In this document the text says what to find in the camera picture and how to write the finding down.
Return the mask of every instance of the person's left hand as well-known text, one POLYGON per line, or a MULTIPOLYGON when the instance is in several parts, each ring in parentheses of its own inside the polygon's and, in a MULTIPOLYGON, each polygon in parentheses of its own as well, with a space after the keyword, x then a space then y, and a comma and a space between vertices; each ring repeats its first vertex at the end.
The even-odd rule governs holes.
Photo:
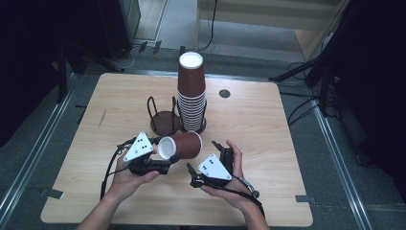
MULTIPOLYGON (((116 171, 120 171, 124 168, 124 152, 119 159, 117 159, 116 171)), ((149 172, 143 176, 133 174, 129 169, 121 172, 114 173, 113 182, 110 189, 105 196, 113 198, 117 202, 130 197, 134 192, 143 184, 146 184, 155 179, 159 173, 157 171, 149 172)))

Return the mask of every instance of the brown paper cup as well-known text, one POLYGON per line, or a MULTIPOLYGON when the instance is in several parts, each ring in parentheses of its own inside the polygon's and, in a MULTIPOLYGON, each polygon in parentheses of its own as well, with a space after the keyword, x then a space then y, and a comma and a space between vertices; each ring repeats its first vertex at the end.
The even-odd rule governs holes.
POLYGON ((201 149, 201 137, 193 131, 163 137, 158 143, 158 153, 164 159, 170 159, 175 153, 179 153, 181 159, 193 159, 201 149))
POLYGON ((188 98, 195 98, 206 90, 203 57, 187 52, 179 58, 178 91, 188 98))

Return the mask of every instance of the person's right hand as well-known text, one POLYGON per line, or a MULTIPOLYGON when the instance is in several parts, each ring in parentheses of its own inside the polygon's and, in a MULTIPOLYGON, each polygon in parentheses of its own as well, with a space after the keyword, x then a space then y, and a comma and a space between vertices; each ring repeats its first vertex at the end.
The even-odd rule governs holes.
MULTIPOLYGON (((244 173, 242 172, 242 152, 232 141, 227 140, 227 145, 234 151, 234 166, 233 166, 233 179, 227 184, 225 188, 238 192, 244 192, 250 195, 251 193, 248 190, 248 188, 241 181, 239 181, 234 177, 234 176, 244 177, 244 173)), ((229 193, 223 190, 217 190, 210 186, 203 185, 201 187, 201 190, 203 190, 210 196, 224 198, 228 203, 230 203, 233 207, 238 208, 239 210, 241 210, 245 205, 253 204, 251 200, 244 198, 241 195, 229 193)))
MULTIPOLYGON (((235 178, 235 176, 244 177, 244 173, 242 172, 242 152, 241 150, 239 150, 236 144, 229 140, 227 140, 227 145, 234 151, 234 166, 233 179, 227 184, 225 188, 251 195, 248 188, 241 181, 235 178)), ((270 229, 265 217, 259 210, 259 207, 250 199, 227 191, 218 190, 206 185, 203 185, 200 189, 210 196, 224 198, 233 207, 239 209, 244 215, 247 229, 270 229)))

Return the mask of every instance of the black wire cup stand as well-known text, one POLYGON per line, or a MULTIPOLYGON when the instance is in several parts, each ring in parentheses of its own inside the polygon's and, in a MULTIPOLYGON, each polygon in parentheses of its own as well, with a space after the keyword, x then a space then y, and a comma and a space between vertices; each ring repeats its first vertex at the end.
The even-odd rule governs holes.
POLYGON ((172 108, 171 111, 160 111, 158 112, 155 105, 155 100, 153 97, 149 97, 147 100, 147 110, 149 114, 149 118, 151 120, 150 125, 157 135, 172 135, 178 129, 181 129, 180 126, 180 118, 175 114, 175 107, 176 107, 176 99, 172 97, 172 108), (153 108, 155 110, 155 114, 152 116, 150 110, 150 102, 153 104, 153 108))

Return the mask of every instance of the cable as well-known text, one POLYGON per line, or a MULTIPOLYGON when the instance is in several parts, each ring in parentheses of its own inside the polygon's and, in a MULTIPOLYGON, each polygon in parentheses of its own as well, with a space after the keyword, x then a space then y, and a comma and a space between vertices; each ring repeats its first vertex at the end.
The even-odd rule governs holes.
POLYGON ((104 197, 104 194, 105 194, 105 186, 107 184, 108 176, 110 176, 111 174, 114 174, 114 173, 119 173, 119 172, 127 169, 127 168, 124 168, 122 170, 110 172, 110 169, 111 169, 111 166, 113 165, 114 160, 116 159, 117 155, 123 154, 123 150, 125 149, 125 146, 134 143, 136 138, 137 137, 134 137, 134 138, 122 143, 121 145, 117 146, 117 150, 113 153, 110 163, 108 164, 107 171, 105 172, 104 181, 101 183, 101 199, 104 197))
POLYGON ((303 117, 305 117, 307 114, 310 113, 311 110, 313 110, 313 108, 317 107, 319 105, 313 105, 311 108, 309 108, 306 112, 302 113, 297 119, 293 120, 292 122, 289 123, 289 125, 293 125, 294 123, 296 123, 297 121, 299 121, 300 119, 302 119, 303 117))
MULTIPOLYGON (((290 67, 292 67, 292 65, 294 65, 294 64, 304 64, 304 62, 302 62, 302 61, 295 61, 295 62, 290 63, 290 64, 287 66, 287 71, 290 71, 290 67)), ((297 77, 296 75, 294 75, 293 78, 298 79, 298 80, 305 80, 305 78, 307 77, 307 75, 305 74, 305 71, 302 71, 302 73, 304 74, 304 78, 303 78, 303 79, 297 77)))
POLYGON ((135 58, 134 58, 134 56, 132 55, 132 51, 135 50, 135 48, 138 48, 138 47, 140 47, 140 45, 137 44, 136 46, 132 47, 132 49, 129 51, 129 54, 131 55, 131 64, 130 64, 130 65, 128 65, 128 66, 122 66, 122 65, 116 63, 116 62, 115 62, 114 60, 112 60, 112 59, 110 60, 110 62, 111 62, 112 64, 116 65, 117 67, 122 68, 122 69, 128 69, 128 68, 130 68, 130 67, 134 64, 134 62, 135 62, 135 58))
POLYGON ((304 116, 306 116, 308 113, 310 113, 310 111, 317 107, 318 105, 313 105, 311 108, 309 108, 306 112, 302 113, 297 119, 293 120, 292 122, 290 122, 290 120, 292 119, 293 114, 303 105, 307 104, 308 102, 316 99, 317 97, 311 97, 310 99, 307 99, 304 103, 299 104, 299 106, 297 106, 292 113, 289 115, 288 119, 287 119, 287 123, 289 126, 293 125, 294 123, 296 123, 297 121, 299 121, 300 119, 302 119, 304 116))
POLYGON ((200 49, 197 49, 196 52, 205 51, 205 50, 212 44, 213 37, 214 37, 214 21, 215 21, 215 12, 216 12, 216 9, 217 9, 217 0, 215 0, 215 2, 214 2, 214 11, 213 11, 213 18, 212 18, 212 29, 211 29, 210 41, 209 41, 209 43, 208 43, 205 47, 200 48, 200 49))
POLYGON ((254 203, 259 207, 260 212, 261 212, 262 215, 265 217, 265 212, 263 211, 262 203, 259 202, 259 200, 257 200, 253 195, 248 195, 248 194, 246 194, 246 193, 244 193, 244 192, 239 192, 239 191, 227 189, 227 188, 225 188, 225 187, 216 186, 215 184, 212 184, 210 181, 205 181, 205 183, 207 183, 209 186, 211 186, 211 187, 213 187, 213 188, 215 188, 215 189, 222 190, 222 191, 225 191, 225 192, 229 192, 229 193, 232 193, 232 194, 237 194, 237 195, 240 195, 240 196, 242 196, 242 197, 244 197, 244 198, 247 198, 247 199, 251 200, 252 202, 254 202, 254 203))

